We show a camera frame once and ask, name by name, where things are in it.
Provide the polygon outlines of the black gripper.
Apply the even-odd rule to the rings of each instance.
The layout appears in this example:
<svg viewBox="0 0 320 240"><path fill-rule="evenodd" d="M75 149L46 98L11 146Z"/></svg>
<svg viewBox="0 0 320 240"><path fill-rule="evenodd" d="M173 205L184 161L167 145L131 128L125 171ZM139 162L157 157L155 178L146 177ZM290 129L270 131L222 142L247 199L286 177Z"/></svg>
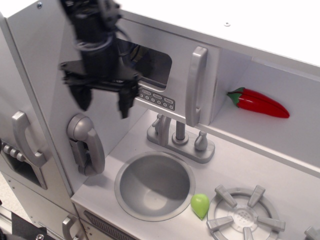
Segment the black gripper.
<svg viewBox="0 0 320 240"><path fill-rule="evenodd" d="M83 46L80 56L80 60L60 64L64 83L68 85L79 108L87 111L90 107L91 89L116 92L121 118L126 119L139 94L140 74L122 62L116 44L101 49Z"/></svg>

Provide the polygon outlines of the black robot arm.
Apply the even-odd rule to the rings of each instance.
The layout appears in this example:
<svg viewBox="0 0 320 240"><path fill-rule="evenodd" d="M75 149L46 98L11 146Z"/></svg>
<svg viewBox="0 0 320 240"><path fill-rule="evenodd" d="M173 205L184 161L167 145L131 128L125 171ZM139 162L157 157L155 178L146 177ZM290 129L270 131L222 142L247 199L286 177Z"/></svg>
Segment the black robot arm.
<svg viewBox="0 0 320 240"><path fill-rule="evenodd" d="M62 62L63 81L77 105L86 111L92 89L118 94L118 109L123 119L129 115L139 95L140 73L123 62L130 51L122 51L117 39L120 5L113 0L62 0L62 9L72 24L74 48L81 59Z"/></svg>

